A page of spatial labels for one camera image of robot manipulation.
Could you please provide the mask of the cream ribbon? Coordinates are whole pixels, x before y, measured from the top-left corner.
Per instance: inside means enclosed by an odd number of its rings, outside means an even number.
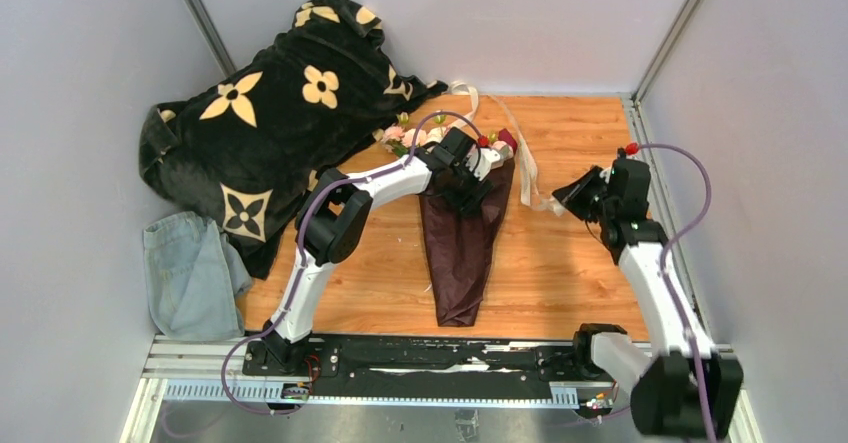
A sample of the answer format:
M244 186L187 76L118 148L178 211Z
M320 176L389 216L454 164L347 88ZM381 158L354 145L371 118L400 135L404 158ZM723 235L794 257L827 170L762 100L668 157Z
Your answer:
M448 93L450 95L468 96L471 104L471 111L462 118L458 118L452 123L452 126L463 128L467 125L466 120L473 122L480 106L481 95L477 88L462 81L455 81L448 85ZM552 196L543 196L539 190L538 166L518 120L501 99L494 95L488 95L488 98L494 101L507 117L512 126L512 136L518 144L517 150L514 151L514 157L518 162L520 175L520 202L534 211L550 212L558 217L563 216L566 211L565 207Z

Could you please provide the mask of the dark red wrapping paper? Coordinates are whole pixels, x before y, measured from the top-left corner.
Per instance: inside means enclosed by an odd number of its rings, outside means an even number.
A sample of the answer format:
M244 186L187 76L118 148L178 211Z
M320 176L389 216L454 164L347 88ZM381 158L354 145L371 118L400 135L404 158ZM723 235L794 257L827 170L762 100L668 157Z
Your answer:
M493 266L494 244L505 219L515 170L514 157L486 179L494 188L478 213L461 216L440 196L440 175L419 196L428 271L437 325L475 324Z

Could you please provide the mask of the pink fake flower stem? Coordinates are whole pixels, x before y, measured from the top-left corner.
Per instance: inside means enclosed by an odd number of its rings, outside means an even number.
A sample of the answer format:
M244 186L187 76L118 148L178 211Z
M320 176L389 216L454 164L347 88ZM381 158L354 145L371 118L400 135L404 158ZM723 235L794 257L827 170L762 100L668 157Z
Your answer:
M397 157L409 152L413 145L415 130L410 127L410 117L406 112L397 115L396 122L387 127L380 138L384 149Z
M511 133L506 129L501 130L497 135L490 138L489 147L497 151L502 158L513 158L517 149L517 143Z

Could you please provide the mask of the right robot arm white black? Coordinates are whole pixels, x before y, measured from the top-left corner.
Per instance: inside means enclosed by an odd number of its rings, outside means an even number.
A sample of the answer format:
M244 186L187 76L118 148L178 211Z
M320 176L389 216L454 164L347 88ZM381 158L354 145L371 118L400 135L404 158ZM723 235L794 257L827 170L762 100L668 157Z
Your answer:
M669 259L671 241L649 216L651 179L647 163L620 155L552 194L579 220L599 225L652 347L646 354L618 325L587 323L575 334L575 359L628 394L641 434L718 442L729 434L744 372L737 359L720 354L688 304Z

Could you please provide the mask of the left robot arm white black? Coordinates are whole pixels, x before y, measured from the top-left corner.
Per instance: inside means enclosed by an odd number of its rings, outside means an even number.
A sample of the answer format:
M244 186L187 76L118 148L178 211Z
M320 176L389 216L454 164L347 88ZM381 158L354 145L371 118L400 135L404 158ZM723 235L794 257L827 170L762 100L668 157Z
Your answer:
M493 187L489 173L502 163L497 150L453 128L441 141L393 163L352 174L325 171L296 218L291 276L262 330L266 351L283 373L294 373L304 362L321 296L336 267L359 245L373 210L432 190L470 214Z

